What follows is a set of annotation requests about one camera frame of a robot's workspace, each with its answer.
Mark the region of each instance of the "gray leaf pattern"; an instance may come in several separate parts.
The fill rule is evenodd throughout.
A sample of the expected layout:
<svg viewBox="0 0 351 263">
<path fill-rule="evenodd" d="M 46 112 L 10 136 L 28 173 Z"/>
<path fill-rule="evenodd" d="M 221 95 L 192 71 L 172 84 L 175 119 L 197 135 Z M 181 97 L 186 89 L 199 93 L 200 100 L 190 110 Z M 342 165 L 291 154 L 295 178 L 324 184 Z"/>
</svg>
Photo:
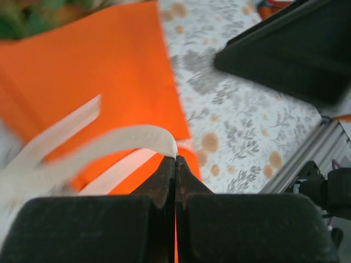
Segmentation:
<svg viewBox="0 0 351 263">
<path fill-rule="evenodd" d="M 161 0 L 163 9 L 173 3 Z M 214 54 L 259 20 L 246 0 L 182 3 L 189 15 L 162 26 L 203 182 L 217 193 L 258 192 L 320 116 L 290 96 L 213 68 Z M 179 25 L 184 33 L 177 36 Z"/>
</svg>

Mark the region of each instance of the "green plant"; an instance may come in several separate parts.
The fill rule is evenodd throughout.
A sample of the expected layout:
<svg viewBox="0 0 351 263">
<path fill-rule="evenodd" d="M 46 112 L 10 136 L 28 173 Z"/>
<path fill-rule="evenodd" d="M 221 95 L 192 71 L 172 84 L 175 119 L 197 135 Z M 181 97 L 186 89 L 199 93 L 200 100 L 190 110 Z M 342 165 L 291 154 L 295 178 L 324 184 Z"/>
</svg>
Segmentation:
<svg viewBox="0 0 351 263">
<path fill-rule="evenodd" d="M 60 26 L 56 14 L 65 5 L 90 14 L 107 3 L 93 8 L 94 0 L 0 0 L 0 39 L 21 39 Z"/>
</svg>

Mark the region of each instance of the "orange fabric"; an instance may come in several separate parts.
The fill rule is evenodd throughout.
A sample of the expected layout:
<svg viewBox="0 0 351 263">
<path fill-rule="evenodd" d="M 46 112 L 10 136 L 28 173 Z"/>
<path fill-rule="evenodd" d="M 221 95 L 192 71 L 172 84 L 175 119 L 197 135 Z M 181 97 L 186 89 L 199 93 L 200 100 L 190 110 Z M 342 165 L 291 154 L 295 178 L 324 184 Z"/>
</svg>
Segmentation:
<svg viewBox="0 0 351 263">
<path fill-rule="evenodd" d="M 338 121 L 341 121 L 341 122 L 351 122 L 351 115 L 337 116 L 337 117 L 334 117 L 334 119 L 337 119 Z"/>
<path fill-rule="evenodd" d="M 55 159 L 118 127 L 152 124 L 176 140 L 190 134 L 163 43 L 157 3 L 117 5 L 23 41 L 0 44 L 0 115 L 30 141 L 102 94 L 96 121 L 49 156 Z M 96 161 L 72 182 L 81 189 L 131 151 Z M 194 154 L 185 153 L 196 176 Z M 129 193 L 152 174 L 156 156 L 112 193 Z"/>
</svg>

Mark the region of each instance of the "floral tablecloth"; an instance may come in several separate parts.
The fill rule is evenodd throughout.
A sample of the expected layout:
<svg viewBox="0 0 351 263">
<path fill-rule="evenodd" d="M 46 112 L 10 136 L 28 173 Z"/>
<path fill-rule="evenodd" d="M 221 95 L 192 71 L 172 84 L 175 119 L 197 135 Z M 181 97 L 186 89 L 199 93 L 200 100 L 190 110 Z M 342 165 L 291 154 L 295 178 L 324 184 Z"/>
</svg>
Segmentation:
<svg viewBox="0 0 351 263">
<path fill-rule="evenodd" d="M 259 192 L 313 131 L 320 115 L 311 105 L 213 69 L 214 53 L 260 21 L 249 2 L 159 3 L 203 182 L 215 193 Z"/>
</svg>

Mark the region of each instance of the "white strap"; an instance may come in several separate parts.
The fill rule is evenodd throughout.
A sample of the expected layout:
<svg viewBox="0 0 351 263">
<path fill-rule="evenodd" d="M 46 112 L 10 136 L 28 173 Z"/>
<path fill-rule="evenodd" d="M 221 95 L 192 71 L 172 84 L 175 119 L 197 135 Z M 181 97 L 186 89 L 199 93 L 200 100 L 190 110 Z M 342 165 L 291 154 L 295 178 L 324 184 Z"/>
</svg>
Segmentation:
<svg viewBox="0 0 351 263">
<path fill-rule="evenodd" d="M 183 148 L 194 152 L 192 139 L 177 140 L 176 142 L 178 149 Z M 90 182 L 79 192 L 79 195 L 96 196 L 108 194 L 155 154 L 155 151 L 149 149 L 138 149 L 132 152 Z"/>
<path fill-rule="evenodd" d="M 9 165 L 0 173 L 0 198 L 23 200 L 33 197 L 34 193 L 45 195 L 54 185 L 72 178 L 93 160 L 135 148 L 147 148 L 174 159 L 178 153 L 172 134 L 163 128 L 139 125 L 115 129 L 43 167 L 22 171 Z"/>
<path fill-rule="evenodd" d="M 101 95 L 98 95 L 40 133 L 22 149 L 7 168 L 22 172 L 23 175 L 33 170 L 46 155 L 96 120 L 100 115 L 100 104 Z"/>
</svg>

